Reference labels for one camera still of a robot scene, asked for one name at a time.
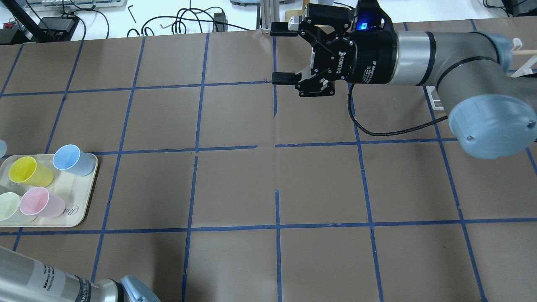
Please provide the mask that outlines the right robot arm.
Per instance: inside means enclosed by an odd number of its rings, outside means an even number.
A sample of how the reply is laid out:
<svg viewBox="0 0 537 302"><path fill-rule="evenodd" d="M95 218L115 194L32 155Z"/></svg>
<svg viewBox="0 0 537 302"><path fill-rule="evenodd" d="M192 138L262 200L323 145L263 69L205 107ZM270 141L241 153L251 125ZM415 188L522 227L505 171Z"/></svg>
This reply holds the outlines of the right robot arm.
<svg viewBox="0 0 537 302"><path fill-rule="evenodd" d="M359 0L352 11L308 4L288 22L273 22L271 36L300 36L311 46L310 65L298 73L274 72L274 85L292 85L301 97L335 93L334 83L433 86L446 116L412 132L448 120L468 155L512 156L537 136L536 75L509 77L511 44L484 32L396 31L376 0Z"/></svg>

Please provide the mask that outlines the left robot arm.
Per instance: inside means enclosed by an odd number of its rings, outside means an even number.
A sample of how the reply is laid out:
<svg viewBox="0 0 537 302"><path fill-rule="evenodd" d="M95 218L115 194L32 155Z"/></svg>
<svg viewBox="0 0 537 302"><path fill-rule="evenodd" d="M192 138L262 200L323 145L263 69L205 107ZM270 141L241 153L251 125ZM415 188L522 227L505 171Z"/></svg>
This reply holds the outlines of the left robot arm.
<svg viewBox="0 0 537 302"><path fill-rule="evenodd" d="M2 302L159 302L142 281L127 275L119 282L92 282L4 247L0 250Z"/></svg>

